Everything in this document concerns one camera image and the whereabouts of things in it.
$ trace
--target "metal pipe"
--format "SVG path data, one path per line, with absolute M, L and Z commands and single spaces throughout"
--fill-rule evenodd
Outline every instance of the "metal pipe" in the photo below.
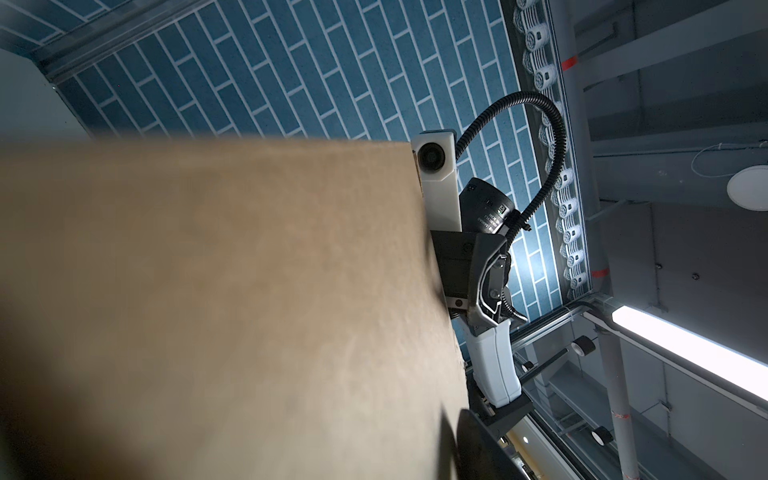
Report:
M 627 480 L 640 480 L 630 417 L 627 377 L 624 374 L 624 359 L 621 356 L 619 337 L 608 331 L 602 331 L 600 355 L 603 359 L 605 386 L 608 390 L 608 403 L 611 405 L 611 418 L 614 421 L 614 438 L 619 451 L 621 473 Z

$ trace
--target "black wheel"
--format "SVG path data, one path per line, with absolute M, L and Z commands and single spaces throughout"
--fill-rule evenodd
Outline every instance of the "black wheel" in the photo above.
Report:
M 614 441 L 614 436 L 605 427 L 597 427 L 595 430 L 592 430 L 592 438 L 601 447 L 605 447 Z
M 588 336 L 582 335 L 571 342 L 571 348 L 578 356 L 587 356 L 595 349 L 594 342 Z

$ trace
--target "metal frame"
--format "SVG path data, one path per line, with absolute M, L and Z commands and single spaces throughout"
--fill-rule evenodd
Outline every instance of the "metal frame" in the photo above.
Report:
M 649 67 L 768 28 L 768 2 L 729 0 L 585 61 L 581 85 Z
M 547 336 L 549 333 L 554 332 L 556 329 L 573 320 L 576 315 L 579 315 L 586 309 L 587 307 L 582 305 L 563 305 L 548 315 L 537 319 L 532 323 L 529 323 L 529 327 L 527 329 L 522 327 L 514 331 L 510 335 L 512 352 L 516 352 L 526 345 L 530 345 L 541 337 Z
M 53 84 L 72 77 L 145 36 L 159 25 L 181 18 L 208 0 L 133 0 L 81 25 L 31 53 Z

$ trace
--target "fluorescent light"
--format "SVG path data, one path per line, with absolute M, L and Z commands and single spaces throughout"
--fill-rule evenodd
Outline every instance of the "fluorescent light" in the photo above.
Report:
M 614 322 L 734 385 L 768 400 L 768 366 L 725 346 L 629 306 Z

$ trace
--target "camera lens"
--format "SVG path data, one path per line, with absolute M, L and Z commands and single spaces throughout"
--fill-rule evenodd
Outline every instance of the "camera lens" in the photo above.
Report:
M 419 166 L 424 171 L 436 172 L 445 165 L 445 152 L 440 145 L 431 143 L 419 148 Z

